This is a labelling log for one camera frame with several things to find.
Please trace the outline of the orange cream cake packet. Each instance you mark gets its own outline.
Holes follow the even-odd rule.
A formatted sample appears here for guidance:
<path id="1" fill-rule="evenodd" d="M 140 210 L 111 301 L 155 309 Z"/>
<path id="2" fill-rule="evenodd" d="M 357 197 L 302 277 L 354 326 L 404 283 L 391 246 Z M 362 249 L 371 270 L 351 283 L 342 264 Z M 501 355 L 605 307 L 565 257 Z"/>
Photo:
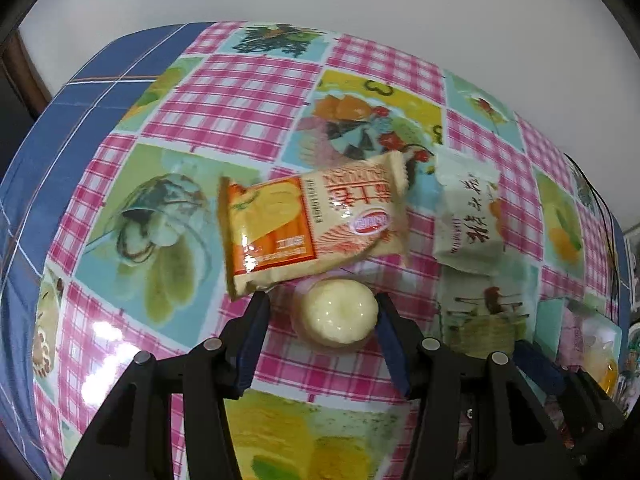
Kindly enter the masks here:
<path id="1" fill-rule="evenodd" d="M 401 152 L 243 186 L 219 181 L 217 218 L 232 300 L 369 257 L 408 258 Z"/>

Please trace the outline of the white persimmon snack packet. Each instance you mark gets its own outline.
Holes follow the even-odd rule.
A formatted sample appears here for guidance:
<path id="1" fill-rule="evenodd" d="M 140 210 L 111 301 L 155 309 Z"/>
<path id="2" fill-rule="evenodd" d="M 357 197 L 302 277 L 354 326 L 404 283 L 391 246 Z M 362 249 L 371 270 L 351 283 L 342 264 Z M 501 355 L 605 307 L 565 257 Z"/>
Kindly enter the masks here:
<path id="1" fill-rule="evenodd" d="M 435 259 L 443 266 L 477 275 L 495 275 L 504 253 L 500 171 L 461 152 L 435 151 L 440 186 L 436 207 Z"/>

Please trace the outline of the small round white candy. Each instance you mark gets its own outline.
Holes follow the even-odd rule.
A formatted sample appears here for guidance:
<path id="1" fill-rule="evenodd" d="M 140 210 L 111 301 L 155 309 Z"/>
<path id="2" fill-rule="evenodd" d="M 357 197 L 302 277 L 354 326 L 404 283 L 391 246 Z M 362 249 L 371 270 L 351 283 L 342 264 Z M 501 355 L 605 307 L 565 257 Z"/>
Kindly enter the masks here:
<path id="1" fill-rule="evenodd" d="M 378 322 L 372 290 L 345 274 L 310 278 L 294 292 L 290 310 L 294 332 L 309 348 L 323 354 L 360 350 Z"/>

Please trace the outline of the clear round pastry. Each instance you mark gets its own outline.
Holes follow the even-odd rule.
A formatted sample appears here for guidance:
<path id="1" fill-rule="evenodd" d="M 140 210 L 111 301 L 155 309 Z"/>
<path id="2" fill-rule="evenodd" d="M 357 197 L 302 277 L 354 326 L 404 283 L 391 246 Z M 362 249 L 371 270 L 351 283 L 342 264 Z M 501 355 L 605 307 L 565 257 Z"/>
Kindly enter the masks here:
<path id="1" fill-rule="evenodd" d="M 556 362 L 581 368 L 612 396 L 618 379 L 622 331 L 597 310 L 570 300 L 563 310 Z"/>

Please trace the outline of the teal cardboard box tray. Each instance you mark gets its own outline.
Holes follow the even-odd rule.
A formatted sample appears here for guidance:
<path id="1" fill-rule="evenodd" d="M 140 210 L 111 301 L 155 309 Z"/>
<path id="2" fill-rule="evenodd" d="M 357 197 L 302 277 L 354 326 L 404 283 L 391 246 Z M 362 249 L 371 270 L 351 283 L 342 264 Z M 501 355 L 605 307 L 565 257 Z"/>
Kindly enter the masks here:
<path id="1" fill-rule="evenodd" d="M 585 370 L 614 396 L 622 330 L 606 316 L 570 298 L 540 300 L 534 341 L 556 365 Z"/>

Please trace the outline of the blue plaid cloth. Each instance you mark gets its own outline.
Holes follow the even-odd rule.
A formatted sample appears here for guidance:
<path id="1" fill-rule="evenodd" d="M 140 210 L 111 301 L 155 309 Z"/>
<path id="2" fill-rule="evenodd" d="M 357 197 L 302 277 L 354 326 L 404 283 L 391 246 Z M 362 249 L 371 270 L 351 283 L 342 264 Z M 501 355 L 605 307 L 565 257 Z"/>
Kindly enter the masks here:
<path id="1" fill-rule="evenodd" d="M 1 181 L 1 453 L 28 478 L 50 478 L 32 372 L 44 259 L 82 173 L 128 108 L 205 29 L 167 25 L 120 37 L 54 96 Z"/>

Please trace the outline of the patchwork plastic tablecloth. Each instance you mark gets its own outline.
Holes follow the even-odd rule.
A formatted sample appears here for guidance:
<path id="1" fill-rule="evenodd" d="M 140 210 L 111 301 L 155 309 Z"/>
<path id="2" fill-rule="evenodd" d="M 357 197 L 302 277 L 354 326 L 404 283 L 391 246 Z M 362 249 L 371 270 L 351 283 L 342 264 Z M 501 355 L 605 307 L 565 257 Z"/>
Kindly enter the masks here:
<path id="1" fill-rule="evenodd" d="M 503 297 L 574 298 L 627 326 L 622 232 L 576 166 L 501 100 L 434 64 L 349 35 L 219 22 L 103 139 L 42 270 L 32 347 L 41 448 L 57 479 L 138 350 L 174 356 L 241 313 L 224 292 L 218 179 L 242 183 L 381 154 L 408 157 L 410 259 L 354 270 L 424 328 L 454 274 L 433 257 L 446 145 L 500 171 Z"/>

